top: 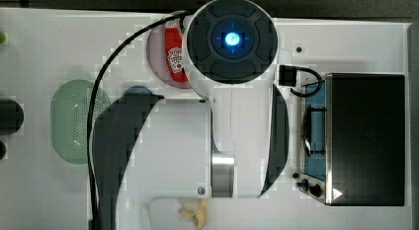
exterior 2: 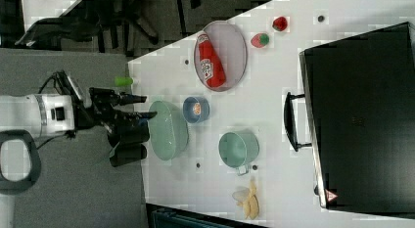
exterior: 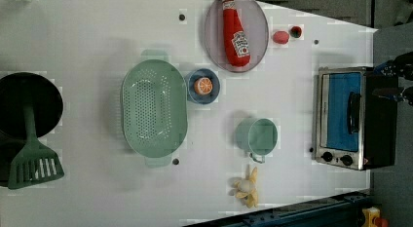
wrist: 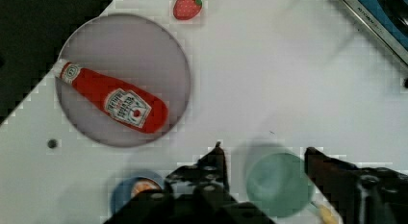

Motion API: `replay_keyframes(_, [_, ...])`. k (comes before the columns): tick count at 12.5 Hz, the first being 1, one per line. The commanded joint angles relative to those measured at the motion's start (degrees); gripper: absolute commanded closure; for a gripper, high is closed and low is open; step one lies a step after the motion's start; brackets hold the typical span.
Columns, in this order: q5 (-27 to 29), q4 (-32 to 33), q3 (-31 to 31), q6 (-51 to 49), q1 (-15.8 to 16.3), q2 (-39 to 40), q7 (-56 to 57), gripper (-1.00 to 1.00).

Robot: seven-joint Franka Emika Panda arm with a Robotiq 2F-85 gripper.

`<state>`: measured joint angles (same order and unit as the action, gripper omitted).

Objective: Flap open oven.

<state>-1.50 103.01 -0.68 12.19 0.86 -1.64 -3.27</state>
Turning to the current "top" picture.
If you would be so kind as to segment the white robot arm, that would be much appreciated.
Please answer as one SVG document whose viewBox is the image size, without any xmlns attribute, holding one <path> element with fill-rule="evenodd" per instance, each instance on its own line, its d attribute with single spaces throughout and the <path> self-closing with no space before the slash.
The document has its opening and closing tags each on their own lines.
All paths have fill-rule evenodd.
<svg viewBox="0 0 419 230">
<path fill-rule="evenodd" d="M 135 86 L 96 120 L 92 230 L 152 230 L 162 198 L 256 198 L 283 171 L 289 116 L 273 19 L 248 0 L 213 0 L 187 23 L 191 91 Z"/>
</svg>

